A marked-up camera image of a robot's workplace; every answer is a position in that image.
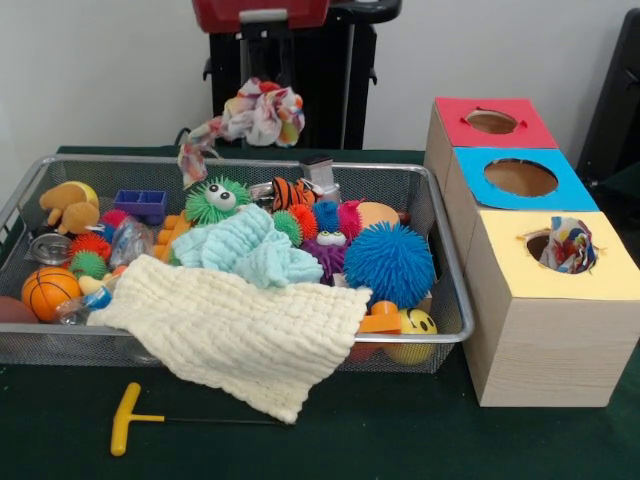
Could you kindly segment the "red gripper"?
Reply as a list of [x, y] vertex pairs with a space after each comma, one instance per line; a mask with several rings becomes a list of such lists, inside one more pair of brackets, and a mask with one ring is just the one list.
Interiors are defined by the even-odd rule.
[[[286, 22], [290, 28], [322, 26], [329, 0], [193, 0], [196, 20], [205, 33], [236, 33], [255, 23]], [[243, 31], [243, 80], [265, 75], [264, 38], [261, 30]], [[278, 83], [295, 82], [294, 36], [285, 30], [278, 37]]]

